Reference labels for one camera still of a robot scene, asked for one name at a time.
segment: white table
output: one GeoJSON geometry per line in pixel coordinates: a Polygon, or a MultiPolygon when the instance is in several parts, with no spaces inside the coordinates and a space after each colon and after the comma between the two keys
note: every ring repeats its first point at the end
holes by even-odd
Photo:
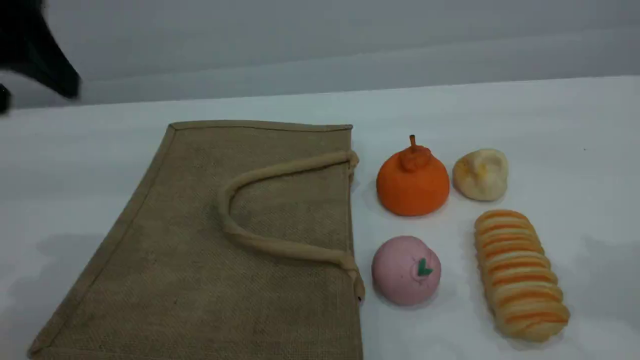
{"type": "Polygon", "coordinates": [[[167,124],[210,119],[354,124],[367,360],[638,358],[640,78],[624,77],[15,110],[0,118],[3,359],[25,357],[128,201],[167,124]],[[507,195],[480,204],[452,191],[424,218],[386,212],[375,176],[412,133],[449,170],[480,147],[504,151],[507,195]],[[563,335],[544,345],[506,340],[486,310],[472,224],[496,207],[531,219],[572,312],[563,335]],[[422,238],[442,260],[437,296],[419,309],[391,306],[371,290],[375,250],[400,234],[422,238]]]}

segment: toy orange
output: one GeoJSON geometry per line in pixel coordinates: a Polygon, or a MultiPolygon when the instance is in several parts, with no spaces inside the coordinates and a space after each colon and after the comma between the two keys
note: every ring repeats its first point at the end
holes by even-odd
{"type": "Polygon", "coordinates": [[[424,146],[415,144],[395,153],[380,168],[376,187],[382,205],[406,217],[440,208],[449,196],[447,169],[424,146]]]}

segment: black object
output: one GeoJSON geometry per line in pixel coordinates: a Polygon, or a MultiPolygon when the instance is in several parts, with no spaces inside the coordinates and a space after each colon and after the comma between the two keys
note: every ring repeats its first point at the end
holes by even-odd
{"type": "Polygon", "coordinates": [[[68,99],[79,95],[80,76],[51,35],[42,0],[0,0],[0,69],[28,76],[68,99]]]}
{"type": "Polygon", "coordinates": [[[0,114],[4,114],[9,110],[11,101],[11,93],[9,89],[0,84],[0,114]]]}

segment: striped bread loaf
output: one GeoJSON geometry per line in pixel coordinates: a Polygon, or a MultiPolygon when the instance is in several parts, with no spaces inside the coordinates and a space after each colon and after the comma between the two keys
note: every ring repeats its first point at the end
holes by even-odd
{"type": "Polygon", "coordinates": [[[484,292],[500,331],[529,341],[546,341],[560,332],[569,310],[529,219],[491,210],[475,228],[484,292]]]}

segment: green leaf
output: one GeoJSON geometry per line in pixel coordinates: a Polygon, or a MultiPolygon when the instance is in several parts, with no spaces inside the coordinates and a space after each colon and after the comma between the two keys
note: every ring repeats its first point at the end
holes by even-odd
{"type": "Polygon", "coordinates": [[[427,267],[427,259],[422,258],[418,263],[418,276],[427,276],[433,272],[433,269],[427,267]]]}

